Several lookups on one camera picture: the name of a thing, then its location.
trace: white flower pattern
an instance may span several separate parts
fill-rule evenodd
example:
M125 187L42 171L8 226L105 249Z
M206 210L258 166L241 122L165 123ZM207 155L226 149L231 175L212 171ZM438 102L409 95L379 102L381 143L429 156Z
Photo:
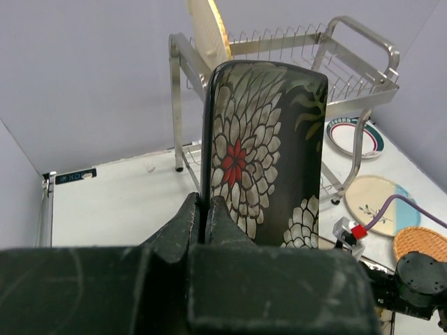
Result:
M293 210L282 247L318 248L318 205L318 198L313 195Z
M264 222L278 175L281 110L276 106L285 73L270 63L263 70L235 65L216 92L211 196L225 198L232 219L251 239Z

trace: dish rack handle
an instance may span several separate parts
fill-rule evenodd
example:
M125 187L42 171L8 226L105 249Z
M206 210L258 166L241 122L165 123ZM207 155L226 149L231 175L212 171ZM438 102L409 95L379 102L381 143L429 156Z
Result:
M324 36L332 38L332 35L334 34L335 27L339 23L343 23L352 30L354 30L356 33L366 37L368 40L373 42L375 45L381 47L388 53L388 67L383 72L385 76L388 77L388 75L391 73L396 74L397 66L399 65L400 60L400 53L399 50L397 50L396 46L391 43L388 39L384 38L383 36L379 35L378 33L372 31L370 28L366 27L364 24L361 24L360 22L356 21L352 17L349 16L337 16L334 17L328 24L328 27L325 30ZM321 62L323 60L323 55L325 53L325 50L322 45L320 45L320 48L318 49L318 52L316 54L314 65L312 66L312 70L318 70L320 68Z

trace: stainless steel dish rack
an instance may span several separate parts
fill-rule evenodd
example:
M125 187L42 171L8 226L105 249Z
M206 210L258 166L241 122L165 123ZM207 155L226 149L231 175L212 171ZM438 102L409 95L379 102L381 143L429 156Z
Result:
M381 72L365 60L337 42L333 37L335 27L343 23L350 29L386 51L388 66ZM329 94L327 117L336 117L362 110L354 133L353 160L351 172L344 182L322 164L321 172L332 184L334 193L321 196L320 201L332 199L338 203L346 189L358 174L362 156L363 128L377 105L389 103L399 89L399 52L386 38L374 33L354 19L341 16L332 19L327 26L268 29L263 34L255 31L252 35L242 32L239 38L229 35L230 50L234 59L263 59L292 63L304 68L319 71L328 76ZM200 141L183 146L182 140L182 100L181 73L186 75L186 85L193 89L202 101L212 69L208 68L193 41L182 33L169 37L169 60L171 76L171 98L173 104L173 127L175 141L175 168L183 170L183 161L191 174L194 184L199 188L196 173L200 173Z

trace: white wall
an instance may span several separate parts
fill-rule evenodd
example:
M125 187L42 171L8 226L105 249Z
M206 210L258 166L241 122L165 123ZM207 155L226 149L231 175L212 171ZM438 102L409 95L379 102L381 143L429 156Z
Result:
M400 65L400 91L374 120L447 192L447 1L440 1Z
M405 54L438 2L217 3L237 34L350 15ZM2 1L0 13L0 118L39 172L173 146L168 35L191 36L185 0L16 0ZM188 142L200 137L202 105L192 91L184 102Z
M42 178L0 122L0 249L36 243Z

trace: dish rack leg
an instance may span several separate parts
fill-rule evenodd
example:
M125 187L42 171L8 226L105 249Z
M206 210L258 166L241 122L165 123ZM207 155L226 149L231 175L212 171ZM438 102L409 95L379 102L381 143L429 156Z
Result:
M173 105L175 170L183 171L183 139L182 139L182 94L180 90L180 55L177 48L170 45L170 94Z
M372 108L363 110L358 117L358 123L356 125L356 130L354 131L354 143L353 143L353 160L351 165L351 171L348 177L344 181L342 187L337 193L332 197L333 204L339 204L341 198L344 196L349 186L352 184L354 179L357 177L358 171L360 170L360 164L362 161L362 147L363 147L363 130L365 129L365 124L372 113Z

